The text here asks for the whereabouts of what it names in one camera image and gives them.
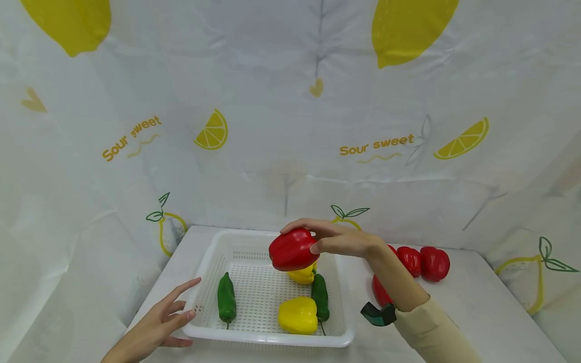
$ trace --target bell pepper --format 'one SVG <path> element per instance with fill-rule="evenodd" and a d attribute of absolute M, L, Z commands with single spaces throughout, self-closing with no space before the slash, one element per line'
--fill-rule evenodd
<path fill-rule="evenodd" d="M 311 266 L 319 258 L 310 251 L 316 242 L 306 228 L 295 228 L 276 237 L 268 247 L 272 266 L 279 271 L 297 271 Z"/>
<path fill-rule="evenodd" d="M 422 247 L 419 251 L 422 257 L 422 277 L 424 280 L 439 282 L 450 270 L 450 257 L 443 250 L 435 247 Z"/>
<path fill-rule="evenodd" d="M 373 290 L 373 295 L 375 295 L 375 299 L 379 304 L 379 308 L 384 308 L 389 304 L 393 303 L 391 297 L 389 297 L 387 291 L 381 285 L 379 278 L 377 275 L 373 275 L 373 280 L 371 281 L 371 290 Z"/>
<path fill-rule="evenodd" d="M 234 285 L 230 275 L 226 272 L 218 283 L 218 316 L 226 323 L 226 329 L 236 319 L 236 299 L 234 297 Z"/>
<path fill-rule="evenodd" d="M 289 271 L 286 274 L 289 275 L 291 280 L 301 283 L 303 285 L 310 285 L 315 280 L 315 274 L 317 273 L 317 262 L 312 264 L 307 268 L 303 268 L 297 271 Z"/>
<path fill-rule="evenodd" d="M 317 331 L 317 304 L 306 296 L 295 297 L 278 307 L 278 325 L 291 334 L 310 335 Z"/>
<path fill-rule="evenodd" d="M 397 256 L 414 278 L 422 274 L 422 257 L 418 250 L 402 246 L 397 249 Z"/>

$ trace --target tabletop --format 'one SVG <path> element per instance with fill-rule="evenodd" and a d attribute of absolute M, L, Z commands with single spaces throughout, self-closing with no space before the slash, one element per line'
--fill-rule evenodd
<path fill-rule="evenodd" d="M 188 230 L 130 328 L 174 287 L 196 277 L 213 236 L 222 230 L 202 226 L 192 226 Z M 566 363 L 478 253 L 445 251 L 450 256 L 451 264 L 446 279 L 439 283 L 421 278 L 417 281 L 464 332 L 484 362 Z M 368 301 L 376 304 L 371 290 L 373 273 L 369 266 L 355 257 L 346 258 L 346 263 L 348 268 L 342 274 L 349 283 L 353 309 L 359 312 Z M 182 294 L 180 300 L 186 300 L 187 294 Z M 357 313 L 355 327 L 355 338 L 346 348 L 288 347 L 197 339 L 190 348 L 157 349 L 144 362 L 423 362 L 393 325 L 382 328 L 372 326 Z M 186 337 L 181 332 L 176 332 L 174 336 Z"/>

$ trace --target heart illustration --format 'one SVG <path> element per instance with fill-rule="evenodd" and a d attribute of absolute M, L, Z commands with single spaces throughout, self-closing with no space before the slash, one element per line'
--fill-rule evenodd
<path fill-rule="evenodd" d="M 309 91 L 311 91 L 311 94 L 315 97 L 321 96 L 321 93 L 323 93 L 323 80 L 317 78 L 317 80 L 315 81 L 315 86 L 311 87 Z"/>
<path fill-rule="evenodd" d="M 46 112 L 46 108 L 44 107 L 42 101 L 40 100 L 40 98 L 38 98 L 38 95 L 36 94 L 36 92 L 34 92 L 34 89 L 32 89 L 32 87 L 28 87 L 26 89 L 26 93 L 28 93 L 30 99 L 23 99 L 22 101 L 20 101 L 20 103 L 22 103 L 22 106 L 32 111 Z"/>

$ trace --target red bell pepper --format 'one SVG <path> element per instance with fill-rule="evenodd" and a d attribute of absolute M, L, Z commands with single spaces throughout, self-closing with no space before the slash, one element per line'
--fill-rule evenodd
<path fill-rule="evenodd" d="M 438 282 L 448 275 L 450 258 L 448 254 L 435 247 L 422 247 L 422 277 L 424 280 Z"/>
<path fill-rule="evenodd" d="M 276 237 L 268 247 L 272 266 L 279 271 L 296 271 L 311 266 L 319 258 L 310 251 L 316 242 L 306 228 L 295 228 Z"/>
<path fill-rule="evenodd" d="M 388 293 L 383 288 L 383 285 L 379 282 L 379 278 L 377 275 L 373 275 L 373 280 L 371 281 L 371 289 L 373 290 L 373 295 L 375 295 L 375 299 L 379 304 L 379 308 L 382 309 L 387 305 L 393 303 L 391 297 L 389 297 Z"/>
<path fill-rule="evenodd" d="M 414 278 L 422 274 L 422 257 L 418 250 L 402 246 L 397 249 L 397 256 Z"/>

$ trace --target basket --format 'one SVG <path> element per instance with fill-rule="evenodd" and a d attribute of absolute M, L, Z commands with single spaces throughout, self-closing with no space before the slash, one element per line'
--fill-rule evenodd
<path fill-rule="evenodd" d="M 322 254 L 317 272 L 327 282 L 331 317 L 313 335 L 286 333 L 278 325 L 278 307 L 285 300 L 311 295 L 311 285 L 300 285 L 285 272 L 272 267 L 268 246 L 278 236 L 272 232 L 224 230 L 217 233 L 198 268 L 200 284 L 194 286 L 186 309 L 196 317 L 183 331 L 204 339 L 242 343 L 281 344 L 304 347 L 346 347 L 353 341 L 354 327 L 350 315 L 347 282 L 340 277 L 343 258 Z M 230 323 L 218 317 L 218 282 L 229 272 L 236 296 L 237 315 Z"/>

